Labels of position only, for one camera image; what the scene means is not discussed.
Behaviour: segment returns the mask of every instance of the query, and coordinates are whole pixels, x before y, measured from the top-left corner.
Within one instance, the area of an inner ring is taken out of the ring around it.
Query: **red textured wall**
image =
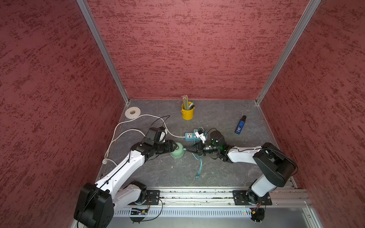
[[[254,100],[308,0],[88,0],[131,98]]]
[[[70,227],[124,101],[76,1],[0,4],[0,226]]]
[[[322,0],[262,107],[324,226],[363,227],[365,1]]]

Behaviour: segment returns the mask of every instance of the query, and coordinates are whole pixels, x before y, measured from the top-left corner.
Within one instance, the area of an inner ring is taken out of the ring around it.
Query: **blue cable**
[[[197,159],[194,153],[192,153],[192,155],[194,156],[194,158],[195,158],[196,160],[200,160],[200,169],[199,169],[198,174],[197,174],[197,175],[196,175],[196,177],[195,177],[195,178],[199,178],[199,176],[200,176],[200,172],[201,172],[201,168],[202,168],[202,166],[203,166],[203,160],[201,159],[201,156],[198,156],[198,158],[199,158],[199,159]]]
[[[194,153],[192,153],[193,154],[193,156],[194,156],[194,158],[196,159],[196,160],[200,160],[200,169],[199,169],[199,171],[198,171],[198,174],[196,175],[196,177],[195,178],[199,178],[199,176],[200,176],[200,172],[201,172],[201,168],[202,168],[202,166],[203,166],[203,160],[201,159],[201,156],[198,156],[198,158],[199,159],[197,159],[196,158],[196,156],[195,156],[195,154]]]

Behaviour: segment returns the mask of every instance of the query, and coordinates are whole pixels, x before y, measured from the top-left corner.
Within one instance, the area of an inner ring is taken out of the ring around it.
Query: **blue power strip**
[[[194,132],[193,133],[185,133],[185,140],[186,141],[196,141],[196,140],[200,140],[200,138],[196,138],[196,135],[195,135],[195,132],[197,132],[198,129],[194,129]]]

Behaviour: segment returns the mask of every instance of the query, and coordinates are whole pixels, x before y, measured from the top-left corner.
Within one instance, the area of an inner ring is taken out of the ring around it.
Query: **mounting plate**
[[[233,190],[232,193],[233,193],[233,200],[234,200],[234,204],[235,205],[238,205],[238,206],[255,206],[255,205],[252,205],[250,204],[247,200],[246,200],[246,192],[245,190]],[[272,201],[271,201],[271,197],[269,195],[269,193],[267,193],[267,197],[263,198],[262,199],[262,202],[261,202],[261,205],[262,206],[271,206],[273,205]]]
[[[147,198],[148,197],[150,197],[151,205],[158,205],[158,202],[159,202],[158,198],[160,197],[160,191],[159,190],[147,190]],[[135,204],[133,202],[133,203],[130,203],[129,205],[131,205],[131,206],[147,205],[147,201],[145,201],[142,204]]]

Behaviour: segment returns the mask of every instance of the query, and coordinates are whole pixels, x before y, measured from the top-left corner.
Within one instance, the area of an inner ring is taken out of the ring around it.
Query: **metal vent grille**
[[[148,215],[131,216],[130,208],[123,208],[115,213],[114,217],[156,217],[160,208],[150,208]],[[164,208],[160,217],[214,217],[214,218],[251,218],[249,208]]]

